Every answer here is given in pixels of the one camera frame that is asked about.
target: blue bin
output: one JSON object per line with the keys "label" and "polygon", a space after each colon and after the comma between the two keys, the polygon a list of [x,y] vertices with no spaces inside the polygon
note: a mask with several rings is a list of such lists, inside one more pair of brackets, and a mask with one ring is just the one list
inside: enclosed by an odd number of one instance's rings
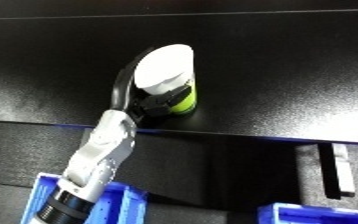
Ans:
{"label": "blue bin", "polygon": [[[21,224],[28,224],[54,190],[58,175],[40,173],[34,184]],[[95,204],[86,224],[143,224],[147,192],[112,182]]]}
{"label": "blue bin", "polygon": [[259,224],[358,224],[358,210],[275,203],[259,208]]}

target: plastic cup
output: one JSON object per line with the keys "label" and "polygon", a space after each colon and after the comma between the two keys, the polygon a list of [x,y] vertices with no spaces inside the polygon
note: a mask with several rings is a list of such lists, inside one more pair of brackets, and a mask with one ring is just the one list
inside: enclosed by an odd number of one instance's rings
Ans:
{"label": "plastic cup", "polygon": [[135,85],[151,95],[164,94],[183,85],[191,93],[171,107],[175,114],[192,111],[197,102],[194,74],[194,53],[190,46],[174,44],[156,49],[146,55],[135,70]]}

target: black surface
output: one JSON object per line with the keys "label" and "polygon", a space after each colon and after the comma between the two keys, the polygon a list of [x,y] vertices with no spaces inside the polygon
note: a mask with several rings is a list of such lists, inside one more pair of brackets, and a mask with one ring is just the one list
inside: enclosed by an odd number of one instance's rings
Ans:
{"label": "black surface", "polygon": [[[0,184],[31,187],[38,172],[61,173],[80,131],[0,124]],[[241,137],[139,134],[116,180],[160,196],[151,202],[255,212],[274,201],[299,202],[293,148]]]}
{"label": "black surface", "polygon": [[122,66],[178,42],[198,109],[148,128],[358,142],[358,12],[0,20],[0,120],[94,124]]}
{"label": "black surface", "polygon": [[358,9],[351,0],[0,0],[0,18]]}
{"label": "black surface", "polygon": [[[18,185],[30,187],[40,171],[60,172],[81,132],[0,124],[0,223],[20,219],[30,189]],[[139,135],[117,180],[153,193],[146,217],[152,224],[253,223],[257,206],[276,201],[358,209],[358,146],[348,149],[357,193],[342,200],[324,195],[316,145],[244,137]]]}

